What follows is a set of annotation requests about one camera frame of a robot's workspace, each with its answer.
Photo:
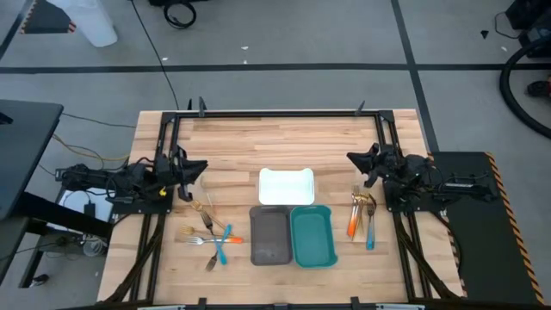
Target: black table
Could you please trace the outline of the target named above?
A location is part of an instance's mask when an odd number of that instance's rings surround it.
[[[0,282],[24,234],[46,235],[48,222],[99,237],[110,235],[109,223],[25,192],[62,111],[60,104],[0,100]],[[32,259],[27,277],[34,274],[40,257]]]

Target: orange handle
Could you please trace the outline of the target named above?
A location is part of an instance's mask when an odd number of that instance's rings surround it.
[[[230,237],[226,238],[227,243],[243,243],[243,238],[241,237]]]
[[[348,223],[348,230],[346,232],[346,234],[348,234],[349,237],[354,237],[354,234],[356,233],[356,225],[357,225],[357,221],[358,220],[358,217],[357,217],[357,214],[352,214],[352,216],[350,216],[350,222]]]

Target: gray tray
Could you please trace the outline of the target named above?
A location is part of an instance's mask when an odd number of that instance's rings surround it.
[[[251,217],[251,262],[256,266],[289,264],[293,247],[289,214],[293,207],[258,206]]]

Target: white bag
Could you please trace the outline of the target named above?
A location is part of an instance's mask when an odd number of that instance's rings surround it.
[[[113,22],[99,0],[47,0],[62,9],[94,47],[106,47],[117,41]]]

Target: white plate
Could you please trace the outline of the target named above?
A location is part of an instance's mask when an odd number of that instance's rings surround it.
[[[311,205],[314,200],[313,171],[260,170],[258,200],[263,205]]]

